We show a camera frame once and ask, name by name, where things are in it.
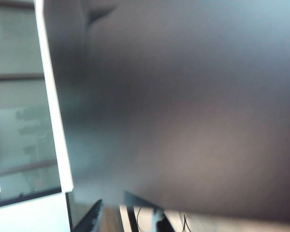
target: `dark gray surface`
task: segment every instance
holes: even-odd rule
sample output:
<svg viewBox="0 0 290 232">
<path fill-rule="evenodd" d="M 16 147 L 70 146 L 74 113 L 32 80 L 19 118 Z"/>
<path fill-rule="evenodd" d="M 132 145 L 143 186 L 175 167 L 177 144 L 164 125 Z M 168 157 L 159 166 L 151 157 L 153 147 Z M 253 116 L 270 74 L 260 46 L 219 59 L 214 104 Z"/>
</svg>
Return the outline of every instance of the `dark gray surface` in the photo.
<svg viewBox="0 0 290 232">
<path fill-rule="evenodd" d="M 46 1 L 76 201 L 290 221 L 290 1 L 125 1 L 86 33 L 81 14 Z"/>
</svg>

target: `cable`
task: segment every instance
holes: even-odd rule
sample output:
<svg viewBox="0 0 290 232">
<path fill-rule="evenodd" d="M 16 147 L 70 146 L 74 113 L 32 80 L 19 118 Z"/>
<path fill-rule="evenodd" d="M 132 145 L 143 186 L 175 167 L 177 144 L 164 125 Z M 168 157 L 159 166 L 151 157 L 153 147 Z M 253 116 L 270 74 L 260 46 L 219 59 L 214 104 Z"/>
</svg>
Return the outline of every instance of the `cable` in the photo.
<svg viewBox="0 0 290 232">
<path fill-rule="evenodd" d="M 184 219 L 185 219 L 185 223 L 186 223 L 186 226 L 187 226 L 189 232 L 191 232 L 191 229 L 189 228 L 189 225 L 188 225 L 188 223 L 187 223 L 187 218 L 186 218 L 186 215 L 185 215 L 185 214 L 184 214 Z"/>
<path fill-rule="evenodd" d="M 137 225 L 137 228 L 139 229 L 140 232 L 144 232 L 144 231 L 142 231 L 142 229 L 141 229 L 140 226 L 139 226 L 139 214 L 140 214 L 141 209 L 142 209 L 142 207 L 140 207 L 140 208 L 139 208 L 139 211 L 137 212 L 137 216 L 136 216 L 136 225 Z M 188 225 L 188 223 L 187 223 L 186 215 L 184 214 L 184 225 L 183 225 L 183 230 L 182 230 L 182 232 L 185 231 L 186 226 L 187 226 L 188 231 L 191 232 L 191 229 L 190 229 L 190 227 L 189 227 L 189 225 Z"/>
<path fill-rule="evenodd" d="M 144 232 L 144 231 L 141 230 L 141 228 L 140 228 L 140 226 L 139 226 L 139 214 L 140 214 L 141 208 L 142 208 L 142 207 L 140 207 L 140 208 L 139 208 L 139 211 L 137 212 L 137 216 L 136 216 L 136 225 L 137 225 L 137 228 L 139 229 L 140 232 Z"/>
<path fill-rule="evenodd" d="M 186 215 L 184 214 L 184 225 L 183 225 L 183 230 L 182 230 L 182 232 L 186 231 L 186 226 L 187 226 L 187 229 L 189 230 L 189 232 L 191 232 L 191 229 L 189 228 L 189 225 L 188 225 L 188 223 L 187 223 Z"/>
</svg>

